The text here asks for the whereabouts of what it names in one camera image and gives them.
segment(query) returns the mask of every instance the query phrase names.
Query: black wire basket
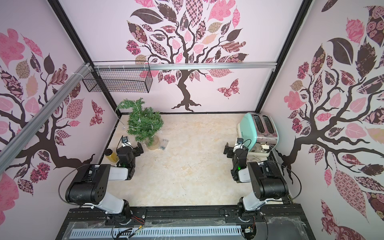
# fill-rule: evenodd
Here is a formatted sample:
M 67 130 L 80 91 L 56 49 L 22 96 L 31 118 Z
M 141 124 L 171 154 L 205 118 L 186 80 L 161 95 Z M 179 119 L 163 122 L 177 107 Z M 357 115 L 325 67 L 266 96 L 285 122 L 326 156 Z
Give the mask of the black wire basket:
M 134 63 L 123 67 L 121 67 L 122 65 L 119 67 L 117 65 L 115 67 L 96 66 L 94 71 L 88 73 L 83 79 L 87 90 L 102 92 L 102 89 L 106 88 L 109 92 L 149 93 L 153 79 L 148 61 L 124 62 Z

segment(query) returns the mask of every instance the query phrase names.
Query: tree wall mural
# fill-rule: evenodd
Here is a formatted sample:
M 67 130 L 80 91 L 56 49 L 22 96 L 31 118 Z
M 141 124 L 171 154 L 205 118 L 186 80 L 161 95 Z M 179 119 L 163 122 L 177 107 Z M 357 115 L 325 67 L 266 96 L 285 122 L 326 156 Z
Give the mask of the tree wall mural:
M 128 21 L 129 31 L 135 40 L 128 40 L 126 49 L 140 61 L 151 64 L 167 63 L 224 63 L 242 62 L 247 54 L 239 53 L 246 42 L 237 40 L 242 29 L 236 29 L 240 21 L 240 12 L 235 7 L 235 0 L 135 0 L 145 8 L 131 14 Z M 209 17 L 203 19 L 205 12 Z M 145 24 L 135 24 L 136 17 Z M 210 19 L 216 21 L 206 26 Z M 177 84 L 183 94 L 181 102 L 174 106 L 184 106 L 193 112 L 190 106 L 201 106 L 191 97 L 185 81 L 206 79 L 213 81 L 232 73 L 229 69 L 212 69 L 208 71 L 170 70 L 151 71 L 159 82 Z M 234 79 L 229 87 L 216 89 L 229 98 L 239 92 L 238 79 Z
M 289 154 L 277 152 L 283 165 L 291 169 L 298 152 L 309 147 L 314 163 L 324 167 L 328 186 L 334 184 L 340 196 L 367 221 L 366 212 L 372 210 L 384 221 L 384 187 L 375 179 L 384 166 L 372 164 L 370 159 L 384 157 L 382 147 L 372 149 L 370 144 L 384 144 L 384 108 L 371 107 L 384 101 L 384 8 L 368 6 L 365 10 L 367 21 L 347 19 L 348 39 L 328 41 L 333 52 L 326 53 L 321 45 L 310 63 L 299 66 L 298 80 L 284 97 L 292 110 L 287 119 L 292 121 L 295 140 Z M 361 152 L 369 157 L 358 159 L 355 154 Z M 365 198 L 372 209 L 367 209 Z M 323 224 L 331 234 L 333 228 L 328 231 L 327 223 Z M 358 233 L 354 237 L 350 239 L 363 239 Z

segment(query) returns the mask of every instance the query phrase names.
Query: cable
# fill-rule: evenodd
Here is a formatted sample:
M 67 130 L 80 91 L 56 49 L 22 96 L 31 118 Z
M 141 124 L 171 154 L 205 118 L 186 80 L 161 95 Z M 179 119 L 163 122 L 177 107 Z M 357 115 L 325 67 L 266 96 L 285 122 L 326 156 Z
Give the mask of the cable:
M 80 167 L 78 167 L 78 168 L 76 168 L 76 169 L 73 169 L 70 173 L 67 174 L 67 176 L 65 176 L 65 177 L 61 180 L 61 182 L 60 182 L 60 184 L 59 184 L 59 188 L 58 188 L 57 192 L 58 192 L 58 194 L 59 194 L 59 198 L 60 198 L 63 202 L 65 202 L 65 203 L 68 203 L 68 204 L 71 204 L 71 205 L 75 205 L 75 206 L 82 206 L 81 204 L 73 204 L 73 203 L 67 202 L 67 201 L 64 200 L 64 199 L 61 197 L 61 195 L 60 195 L 60 187 L 61 187 L 61 184 L 63 183 L 64 179 L 66 179 L 72 172 L 76 171 L 77 169 L 81 168 L 82 166 L 88 166 L 88 164 L 84 164 L 84 165 L 81 165 Z
M 293 173 L 293 175 L 295 175 L 295 177 L 297 178 L 297 180 L 299 180 L 299 184 L 300 184 L 300 191 L 299 191 L 299 193 L 298 193 L 294 198 L 292 198 L 292 199 L 290 199 L 290 200 L 287 200 L 287 201 L 292 201 L 293 199 L 296 199 L 296 198 L 300 195 L 300 193 L 301 193 L 301 189 L 302 189 L 301 181 L 300 181 L 299 177 L 298 177 L 298 176 L 297 176 L 291 169 L 289 169 L 289 168 L 287 168 L 286 166 L 284 166 L 283 164 L 278 163 L 278 162 L 275 162 L 275 161 L 273 161 L 273 160 L 265 160 L 265 161 L 262 161 L 262 162 L 273 162 L 273 163 L 277 163 L 277 164 L 279 164 L 280 166 L 285 167 L 287 170 L 291 171 L 291 173 Z M 287 202 L 287 201 L 280 201 L 280 200 L 273 200 L 273 201 L 274 201 L 274 202 Z

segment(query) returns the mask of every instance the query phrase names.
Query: toaster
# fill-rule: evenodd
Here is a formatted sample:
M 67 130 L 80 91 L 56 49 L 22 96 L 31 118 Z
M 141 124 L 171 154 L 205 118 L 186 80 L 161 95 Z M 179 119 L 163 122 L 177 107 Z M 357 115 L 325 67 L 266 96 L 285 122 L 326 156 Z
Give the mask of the toaster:
M 278 143 L 278 134 L 272 118 L 263 113 L 246 113 L 237 125 L 238 136 L 249 139 L 248 155 L 268 157 Z

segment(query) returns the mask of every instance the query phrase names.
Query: artificial pine tree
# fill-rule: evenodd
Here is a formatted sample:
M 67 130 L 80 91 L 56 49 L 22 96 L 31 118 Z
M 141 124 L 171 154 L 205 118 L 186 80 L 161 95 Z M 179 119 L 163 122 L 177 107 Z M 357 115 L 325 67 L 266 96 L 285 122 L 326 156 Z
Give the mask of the artificial pine tree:
M 119 103 L 117 109 L 132 108 L 132 112 L 129 114 L 127 133 L 134 135 L 136 142 L 147 141 L 147 145 L 151 146 L 153 137 L 164 122 L 159 112 L 153 112 L 152 108 L 144 108 L 143 110 L 141 105 L 144 103 L 142 98 L 136 101 L 124 99 Z

